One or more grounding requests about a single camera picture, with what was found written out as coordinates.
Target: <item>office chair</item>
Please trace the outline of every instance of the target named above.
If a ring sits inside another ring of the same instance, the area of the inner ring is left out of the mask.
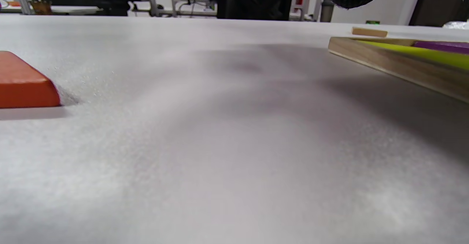
[[[218,19],[288,21],[292,0],[217,0]]]

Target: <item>wooden frame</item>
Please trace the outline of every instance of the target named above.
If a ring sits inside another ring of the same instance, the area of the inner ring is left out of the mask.
[[[400,77],[469,103],[469,70],[368,45],[361,41],[411,46],[412,39],[332,37],[329,51],[340,57]]]

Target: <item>white table surface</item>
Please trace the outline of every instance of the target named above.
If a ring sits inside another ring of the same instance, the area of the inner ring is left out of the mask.
[[[0,16],[64,104],[0,110],[0,243],[469,243],[469,106],[328,54],[351,27]]]

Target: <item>red-orange wooden block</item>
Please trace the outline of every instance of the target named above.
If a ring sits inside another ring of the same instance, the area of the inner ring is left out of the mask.
[[[0,108],[56,106],[60,97],[50,79],[15,54],[0,51]]]

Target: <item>white wall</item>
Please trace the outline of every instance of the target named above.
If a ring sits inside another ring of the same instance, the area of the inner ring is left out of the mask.
[[[407,25],[417,0],[374,0],[354,9],[334,9],[332,22],[365,23],[367,20],[382,24]]]

